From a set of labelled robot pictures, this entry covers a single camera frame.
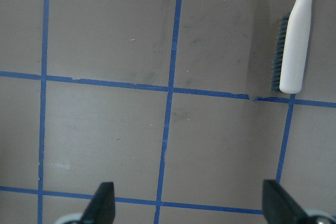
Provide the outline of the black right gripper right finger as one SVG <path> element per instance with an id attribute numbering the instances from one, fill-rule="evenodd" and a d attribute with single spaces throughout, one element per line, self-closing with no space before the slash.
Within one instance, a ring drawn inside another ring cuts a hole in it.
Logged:
<path id="1" fill-rule="evenodd" d="M 262 184 L 262 211 L 267 223 L 335 223 L 326 212 L 303 209 L 276 180 L 265 179 Z"/>

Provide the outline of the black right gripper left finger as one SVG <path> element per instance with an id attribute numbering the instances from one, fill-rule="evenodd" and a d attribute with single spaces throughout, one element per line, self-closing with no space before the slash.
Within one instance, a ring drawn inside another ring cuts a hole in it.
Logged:
<path id="1" fill-rule="evenodd" d="M 115 216 L 114 184 L 103 182 L 82 214 L 79 223 L 111 224 Z"/>

